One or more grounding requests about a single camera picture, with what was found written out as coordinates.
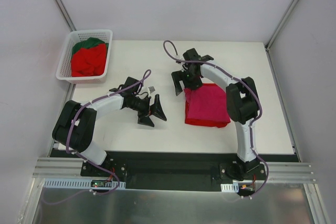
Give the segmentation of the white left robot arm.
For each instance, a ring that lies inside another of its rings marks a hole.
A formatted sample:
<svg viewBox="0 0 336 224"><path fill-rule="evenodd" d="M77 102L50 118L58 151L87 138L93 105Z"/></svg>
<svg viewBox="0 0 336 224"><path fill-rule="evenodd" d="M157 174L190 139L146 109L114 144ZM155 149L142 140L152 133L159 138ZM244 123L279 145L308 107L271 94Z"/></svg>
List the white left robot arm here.
<svg viewBox="0 0 336 224"><path fill-rule="evenodd" d="M83 159L93 162L93 170L99 176L111 171L108 153L93 140L96 120L111 112L129 108L137 112L138 124L154 127L150 119L155 116L163 121L167 118L163 112L160 96L138 96L142 82L127 77L124 84L110 89L106 95L86 103L69 100L65 103L52 131L52 138L66 147L67 153L78 154Z"/></svg>

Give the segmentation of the white perforated plastic basket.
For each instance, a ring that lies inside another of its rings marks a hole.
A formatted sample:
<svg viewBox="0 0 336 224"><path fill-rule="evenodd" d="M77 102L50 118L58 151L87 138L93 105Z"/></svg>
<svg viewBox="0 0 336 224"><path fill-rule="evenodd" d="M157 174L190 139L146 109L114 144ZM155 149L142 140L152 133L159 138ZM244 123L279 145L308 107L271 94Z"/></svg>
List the white perforated plastic basket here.
<svg viewBox="0 0 336 224"><path fill-rule="evenodd" d="M73 77L71 75L72 48L76 43L84 41L90 37L98 38L109 44L107 48L104 72L99 76ZM58 80L68 81L72 84L95 84L105 82L108 72L109 57L111 54L112 38L113 32L109 29L87 29L70 32L65 39L64 46L60 55L60 60L56 71L56 78Z"/></svg>

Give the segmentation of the pink t shirt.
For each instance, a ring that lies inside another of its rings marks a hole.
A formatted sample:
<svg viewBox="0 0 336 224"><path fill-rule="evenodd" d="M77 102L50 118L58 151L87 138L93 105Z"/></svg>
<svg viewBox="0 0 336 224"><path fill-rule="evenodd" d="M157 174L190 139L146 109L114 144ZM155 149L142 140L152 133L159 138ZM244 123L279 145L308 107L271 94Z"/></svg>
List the pink t shirt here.
<svg viewBox="0 0 336 224"><path fill-rule="evenodd" d="M230 120L226 93L214 83L205 83L197 90L184 89L185 119Z"/></svg>

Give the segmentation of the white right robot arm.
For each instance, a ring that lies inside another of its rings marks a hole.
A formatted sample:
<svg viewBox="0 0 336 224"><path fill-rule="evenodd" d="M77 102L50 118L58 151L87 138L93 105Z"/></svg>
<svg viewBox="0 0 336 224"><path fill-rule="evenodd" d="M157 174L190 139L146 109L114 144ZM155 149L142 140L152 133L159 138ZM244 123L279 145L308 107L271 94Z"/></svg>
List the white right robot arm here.
<svg viewBox="0 0 336 224"><path fill-rule="evenodd" d="M251 162L257 159L254 127L256 120L262 115L254 79L234 77L217 65L213 57L201 57L194 48L187 50L183 57L171 57L182 66L181 70L171 74L175 94L179 95L182 92L180 82L183 82L185 88L199 89L202 86L202 78L209 79L225 91L226 109L230 119L235 122L237 157L241 162L236 166L236 174L241 179L250 178L255 173Z"/></svg>

